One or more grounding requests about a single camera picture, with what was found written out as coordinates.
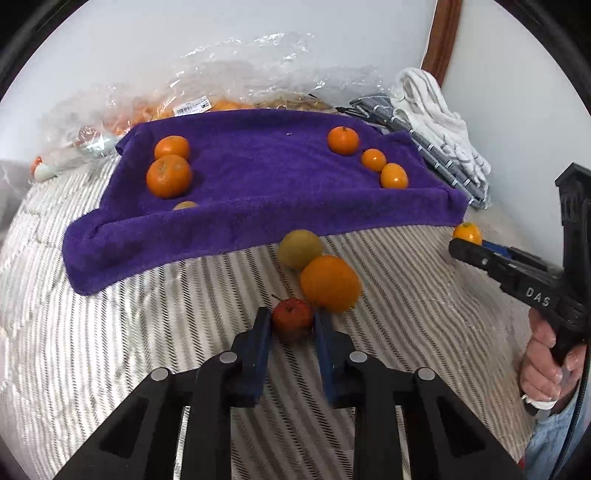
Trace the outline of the person's right hand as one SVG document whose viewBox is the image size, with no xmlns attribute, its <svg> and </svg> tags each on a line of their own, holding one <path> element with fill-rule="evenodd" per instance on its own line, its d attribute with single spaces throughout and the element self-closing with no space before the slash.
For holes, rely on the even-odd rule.
<svg viewBox="0 0 591 480">
<path fill-rule="evenodd" d="M 530 399 L 541 402 L 568 402 L 583 373 L 587 347 L 577 345 L 559 365 L 551 354 L 556 335 L 535 309 L 529 311 L 531 338 L 522 358 L 518 384 Z"/>
</svg>

